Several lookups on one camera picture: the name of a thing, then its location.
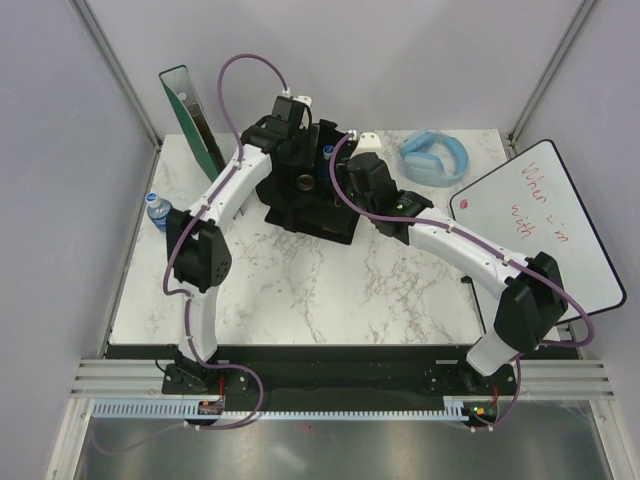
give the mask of white marble tabletop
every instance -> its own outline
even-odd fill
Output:
[[[453,188],[425,187],[399,170],[398,143],[409,131],[379,131],[398,188],[443,211],[461,188],[506,162],[497,130],[445,131],[469,152],[470,169]],[[219,138],[233,152],[230,135]],[[437,150],[441,158],[448,152]],[[209,186],[183,135],[168,135],[152,190],[181,210]],[[233,266],[218,297],[221,344],[455,344],[482,333],[463,274],[427,252],[378,233],[361,218],[350,246],[290,233],[264,222],[268,207],[252,194],[225,239]],[[146,216],[120,298],[111,344],[166,345],[182,334],[182,302],[165,297],[165,238]]]

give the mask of whiteboard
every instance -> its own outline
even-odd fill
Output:
[[[560,267],[565,290],[589,313],[621,306],[626,293],[582,205],[555,144],[543,140],[451,198],[454,218],[487,239]],[[474,284],[480,315],[496,317],[498,300]],[[573,319],[569,307],[561,320]]]

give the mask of whiteboard black frame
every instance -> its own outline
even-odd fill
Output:
[[[558,151],[558,147],[556,147],[556,144],[550,138],[546,138],[546,139],[540,140],[538,143],[536,143],[536,144],[530,146],[529,148],[527,148],[526,150],[520,152],[518,155],[516,155],[515,157],[510,159],[508,162],[505,162],[502,165],[500,165],[499,167],[494,168],[493,170],[491,170],[486,175],[480,177],[475,182],[471,183],[470,185],[467,185],[462,190],[460,190],[459,192],[455,193],[451,197],[451,200],[449,200],[449,211],[451,212],[451,216],[453,217],[454,220],[456,219],[455,211],[453,209],[453,200],[458,195],[460,195],[461,193],[467,191],[469,188],[473,187],[476,183],[480,183],[482,180],[487,178],[489,175],[492,175],[493,173],[495,173],[496,171],[500,170],[501,168],[509,165],[512,161],[514,161],[519,156],[524,155],[529,150],[531,150],[531,149],[533,149],[533,148],[537,147],[538,145],[540,145],[542,143],[545,143],[545,142],[551,144],[551,146],[553,147],[553,150],[555,151],[555,153],[556,153],[556,155],[558,157],[558,160],[560,160],[560,165],[562,166],[562,170],[564,171],[565,175],[567,176],[567,179],[569,180],[569,183],[571,184],[571,188],[573,189],[573,193],[575,194],[576,198],[578,199],[578,203],[580,204],[580,208],[582,208],[582,211],[583,211],[583,213],[584,213],[584,215],[585,215],[585,217],[587,219],[587,222],[589,222],[589,226],[591,227],[591,230],[592,230],[594,236],[596,237],[596,240],[598,241],[598,245],[600,245],[602,253],[604,254],[604,258],[607,260],[607,264],[609,265],[609,268],[611,269],[611,273],[613,273],[613,276],[616,279],[616,282],[618,283],[618,287],[620,287],[620,291],[622,292],[622,299],[620,300],[620,302],[617,305],[613,305],[611,307],[606,307],[606,308],[602,308],[600,310],[595,310],[593,312],[587,312],[587,313],[589,313],[589,315],[597,315],[599,313],[604,313],[604,312],[608,312],[610,310],[615,310],[616,308],[620,308],[627,301],[627,290],[624,288],[624,285],[622,284],[622,281],[620,280],[620,276],[618,275],[617,270],[613,266],[613,262],[611,262],[611,257],[609,257],[609,252],[607,252],[607,249],[604,247],[604,244],[602,243],[602,239],[600,238],[600,235],[598,234],[598,231],[596,230],[596,227],[593,224],[593,221],[591,220],[591,216],[589,215],[589,212],[587,211],[587,208],[585,207],[584,202],[582,201],[582,197],[580,196],[580,193],[578,192],[578,189],[576,188],[575,183],[573,183],[573,178],[571,178],[571,175],[569,174],[569,170],[567,169],[567,166],[564,163],[562,155],[560,155],[560,152]],[[482,310],[480,309],[480,303],[478,302],[478,295],[477,295],[477,292],[476,292],[476,286],[475,286],[475,283],[474,283],[473,279],[471,279],[471,288],[473,289],[473,298],[474,298],[475,303],[476,303],[476,309],[478,310],[478,315],[480,315],[480,323],[482,324],[482,329],[484,330],[484,333],[487,333],[487,327],[486,327],[484,318],[482,316]],[[577,315],[575,317],[568,318],[566,320],[563,320],[563,324],[567,324],[567,323],[572,322],[574,320],[577,320],[579,318],[580,318],[579,315]]]

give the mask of blue headphones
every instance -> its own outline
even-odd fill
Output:
[[[455,163],[453,175],[444,173],[444,165],[429,149],[435,144],[444,145]],[[432,187],[450,187],[458,182],[469,168],[469,154],[458,139],[443,133],[421,130],[409,135],[400,144],[404,173],[410,180]]]

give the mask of blue bottle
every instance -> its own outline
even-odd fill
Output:
[[[153,224],[158,227],[158,230],[161,232],[167,231],[167,216],[169,215],[169,210],[171,210],[171,203],[169,200],[165,200],[164,198],[160,198],[155,193],[150,193],[147,195],[147,215],[153,222]]]

